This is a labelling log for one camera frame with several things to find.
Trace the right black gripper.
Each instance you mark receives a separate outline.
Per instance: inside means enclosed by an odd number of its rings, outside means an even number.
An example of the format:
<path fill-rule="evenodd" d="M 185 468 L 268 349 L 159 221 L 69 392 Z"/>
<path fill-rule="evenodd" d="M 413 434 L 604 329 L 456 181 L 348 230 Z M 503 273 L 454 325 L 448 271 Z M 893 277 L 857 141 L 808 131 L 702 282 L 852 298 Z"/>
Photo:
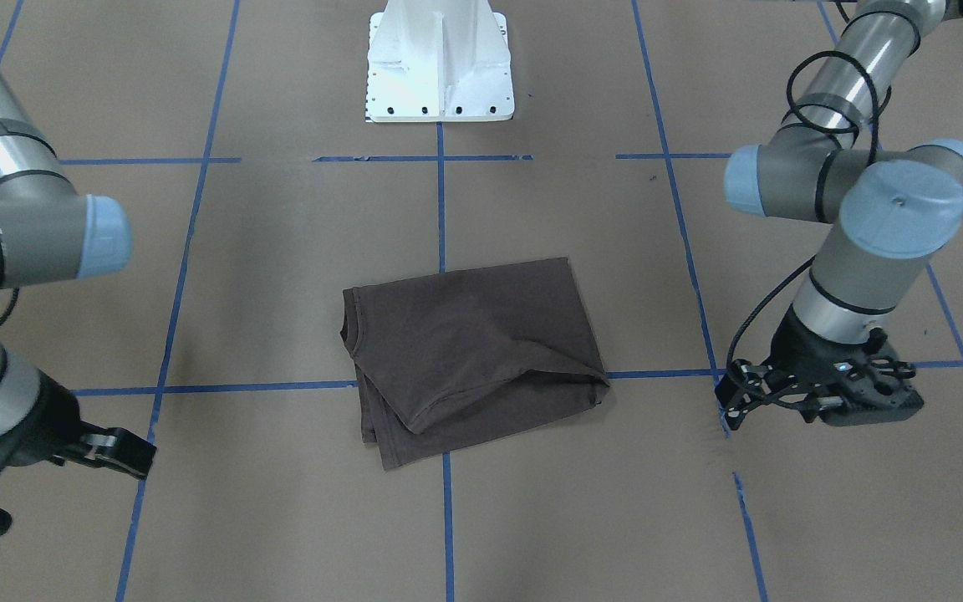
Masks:
<path fill-rule="evenodd" d="M 0 475 L 8 467 L 31 466 L 70 453 L 72 461 L 83 466 L 115 470 L 145 481 L 157 448 L 126 428 L 102 428 L 88 433 L 76 397 L 41 373 L 38 396 L 29 415 L 0 436 Z M 12 523 L 10 513 L 0 509 L 0 537 Z"/>

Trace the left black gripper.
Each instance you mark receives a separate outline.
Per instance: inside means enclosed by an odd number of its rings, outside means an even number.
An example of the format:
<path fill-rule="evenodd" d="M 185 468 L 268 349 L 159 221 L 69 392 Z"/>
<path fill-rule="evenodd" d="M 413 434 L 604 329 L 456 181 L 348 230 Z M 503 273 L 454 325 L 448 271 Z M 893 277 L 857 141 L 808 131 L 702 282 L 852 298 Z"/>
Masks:
<path fill-rule="evenodd" d="M 729 431 L 767 405 L 797 411 L 807 423 L 872 426 L 905 421 L 925 407 L 915 376 L 916 367 L 899 358 L 884 329 L 870 329 L 863 343 L 840 344 L 787 311 L 764 365 L 731 361 L 714 393 Z"/>

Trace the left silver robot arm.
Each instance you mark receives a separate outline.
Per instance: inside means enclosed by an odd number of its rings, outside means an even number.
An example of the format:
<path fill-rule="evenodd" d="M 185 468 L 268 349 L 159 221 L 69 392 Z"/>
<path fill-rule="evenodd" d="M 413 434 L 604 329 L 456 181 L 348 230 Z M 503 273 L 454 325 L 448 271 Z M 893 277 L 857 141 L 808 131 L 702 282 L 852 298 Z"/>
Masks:
<path fill-rule="evenodd" d="M 963 141 L 879 149 L 879 118 L 904 62 L 963 1 L 860 1 L 805 92 L 767 145 L 727 160 L 726 201 L 760 217 L 821 222 L 830 232 L 794 272 L 803 277 L 760 365 L 727 351 L 715 388 L 726 427 L 761 406 L 807 422 L 871 426 L 924 407 L 916 370 L 884 325 L 963 222 Z"/>

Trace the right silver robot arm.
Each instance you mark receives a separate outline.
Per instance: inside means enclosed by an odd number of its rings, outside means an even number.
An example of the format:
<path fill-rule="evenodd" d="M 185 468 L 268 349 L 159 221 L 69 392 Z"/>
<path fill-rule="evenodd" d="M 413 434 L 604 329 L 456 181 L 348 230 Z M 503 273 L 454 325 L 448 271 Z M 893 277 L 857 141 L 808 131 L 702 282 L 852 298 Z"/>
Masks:
<path fill-rule="evenodd" d="M 131 257 L 131 225 L 107 196 L 83 195 L 0 71 L 0 290 L 103 277 Z M 38 462 L 77 462 L 144 481 L 153 443 L 92 426 L 76 396 L 0 342 L 0 475 Z M 0 509 L 0 536 L 13 519 Z"/>

